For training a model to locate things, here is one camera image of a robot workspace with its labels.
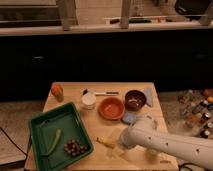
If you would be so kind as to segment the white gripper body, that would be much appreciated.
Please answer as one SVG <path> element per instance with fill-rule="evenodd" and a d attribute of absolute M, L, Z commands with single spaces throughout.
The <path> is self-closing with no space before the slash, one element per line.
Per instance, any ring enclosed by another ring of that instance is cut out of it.
<path fill-rule="evenodd" d="M 109 147 L 106 153 L 109 158 L 122 157 L 125 154 L 126 149 L 120 142 L 121 132 L 121 129 L 116 128 L 107 137 L 107 140 L 112 144 L 112 147 Z"/>

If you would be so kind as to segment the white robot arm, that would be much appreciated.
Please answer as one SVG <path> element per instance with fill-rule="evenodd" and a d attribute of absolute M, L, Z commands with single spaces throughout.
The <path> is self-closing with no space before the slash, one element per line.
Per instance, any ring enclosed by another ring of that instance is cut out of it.
<path fill-rule="evenodd" d="M 152 115 L 138 117 L 121 131 L 118 144 L 124 149 L 153 149 L 213 171 L 213 140 L 164 133 L 157 126 Z"/>

